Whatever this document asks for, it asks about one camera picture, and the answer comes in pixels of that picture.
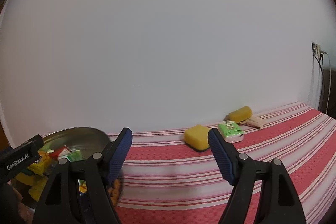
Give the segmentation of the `wall power socket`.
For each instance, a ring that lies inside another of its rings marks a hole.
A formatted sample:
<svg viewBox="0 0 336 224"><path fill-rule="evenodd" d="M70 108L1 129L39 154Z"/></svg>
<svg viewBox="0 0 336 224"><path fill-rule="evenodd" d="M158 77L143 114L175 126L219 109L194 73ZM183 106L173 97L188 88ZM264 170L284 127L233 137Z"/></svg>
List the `wall power socket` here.
<svg viewBox="0 0 336 224"><path fill-rule="evenodd" d="M321 46L317 43L312 42L313 55L320 60L321 59Z"/></svg>

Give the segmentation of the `red snack packet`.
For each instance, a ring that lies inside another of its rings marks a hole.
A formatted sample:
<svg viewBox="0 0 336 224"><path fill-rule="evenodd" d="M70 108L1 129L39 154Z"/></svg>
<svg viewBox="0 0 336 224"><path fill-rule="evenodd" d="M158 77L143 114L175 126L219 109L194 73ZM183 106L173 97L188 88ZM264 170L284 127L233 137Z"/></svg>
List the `red snack packet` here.
<svg viewBox="0 0 336 224"><path fill-rule="evenodd" d="M54 160L58 160L59 158L69 154L70 152L71 150L66 145L64 145L58 148L57 150L53 151L52 153L50 153L49 157Z"/></svg>

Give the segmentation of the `plain yellow sponge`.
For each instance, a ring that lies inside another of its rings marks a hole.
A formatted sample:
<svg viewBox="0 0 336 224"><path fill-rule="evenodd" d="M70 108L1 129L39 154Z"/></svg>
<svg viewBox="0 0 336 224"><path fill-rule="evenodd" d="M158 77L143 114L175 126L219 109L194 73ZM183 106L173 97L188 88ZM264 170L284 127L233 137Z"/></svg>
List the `plain yellow sponge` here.
<svg viewBox="0 0 336 224"><path fill-rule="evenodd" d="M197 124L185 130L183 139L194 150L199 152L205 151L210 147L208 143L209 130L208 127Z"/></svg>

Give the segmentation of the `yellow sponge by wall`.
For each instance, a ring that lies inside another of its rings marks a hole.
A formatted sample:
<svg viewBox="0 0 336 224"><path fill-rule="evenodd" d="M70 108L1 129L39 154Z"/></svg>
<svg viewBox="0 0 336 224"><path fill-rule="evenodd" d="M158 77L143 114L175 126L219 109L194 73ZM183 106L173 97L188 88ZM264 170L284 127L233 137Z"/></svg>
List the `yellow sponge by wall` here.
<svg viewBox="0 0 336 224"><path fill-rule="evenodd" d="M249 106L244 106L228 114L228 118L235 123L243 122L253 115L252 109Z"/></svg>

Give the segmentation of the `light green tissue pack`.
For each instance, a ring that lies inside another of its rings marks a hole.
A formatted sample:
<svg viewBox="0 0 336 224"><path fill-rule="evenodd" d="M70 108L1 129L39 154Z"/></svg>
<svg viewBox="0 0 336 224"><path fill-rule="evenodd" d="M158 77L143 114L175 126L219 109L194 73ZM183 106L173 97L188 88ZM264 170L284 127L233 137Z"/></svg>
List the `light green tissue pack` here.
<svg viewBox="0 0 336 224"><path fill-rule="evenodd" d="M222 121L218 124L218 130L228 143L243 141L244 132L234 121Z"/></svg>

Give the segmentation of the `yellow cracker packet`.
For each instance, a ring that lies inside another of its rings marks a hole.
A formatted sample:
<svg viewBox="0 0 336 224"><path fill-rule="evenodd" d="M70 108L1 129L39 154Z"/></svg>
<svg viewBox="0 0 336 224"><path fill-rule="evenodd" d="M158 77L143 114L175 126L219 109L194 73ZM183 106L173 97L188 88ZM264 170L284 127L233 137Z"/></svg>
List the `yellow cracker packet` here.
<svg viewBox="0 0 336 224"><path fill-rule="evenodd" d="M56 160L51 158L49 153L45 151L38 151L38 153L40 158L15 177L18 182L30 187L28 194L36 202L39 201L49 176L56 165Z"/></svg>

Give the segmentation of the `round metal cookie tin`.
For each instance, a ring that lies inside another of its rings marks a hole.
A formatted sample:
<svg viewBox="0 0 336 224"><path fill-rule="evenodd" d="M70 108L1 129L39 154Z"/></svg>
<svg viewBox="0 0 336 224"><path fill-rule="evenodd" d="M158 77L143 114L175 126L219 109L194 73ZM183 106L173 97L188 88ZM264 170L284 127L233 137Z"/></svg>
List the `round metal cookie tin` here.
<svg viewBox="0 0 336 224"><path fill-rule="evenodd" d="M112 141L108 135L98 129L90 127L69 128L43 137L43 147L40 148L39 151L45 151L50 154L66 145L71 152L80 150L83 160L86 160L95 152L102 152L110 142ZM65 157L63 156L56 160L56 165L62 158ZM121 193L121 180L119 179L119 175L118 178L108 186L108 193L115 209ZM25 205L25 198L22 197L20 193L15 192L14 196L18 198L15 205L17 206L16 211L19 219L23 219L23 216L26 214L30 220L33 221L38 202L35 201L35 207L30 208Z"/></svg>

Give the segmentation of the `beige snack packet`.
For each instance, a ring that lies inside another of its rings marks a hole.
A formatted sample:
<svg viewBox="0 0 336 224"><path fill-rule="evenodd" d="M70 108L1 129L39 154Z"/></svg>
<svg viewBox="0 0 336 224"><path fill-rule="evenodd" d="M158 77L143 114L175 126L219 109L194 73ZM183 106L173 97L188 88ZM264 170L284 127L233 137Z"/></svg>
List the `beige snack packet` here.
<svg viewBox="0 0 336 224"><path fill-rule="evenodd" d="M262 129L265 125L265 121L261 118L251 116L247 120L241 121L240 124L253 128Z"/></svg>

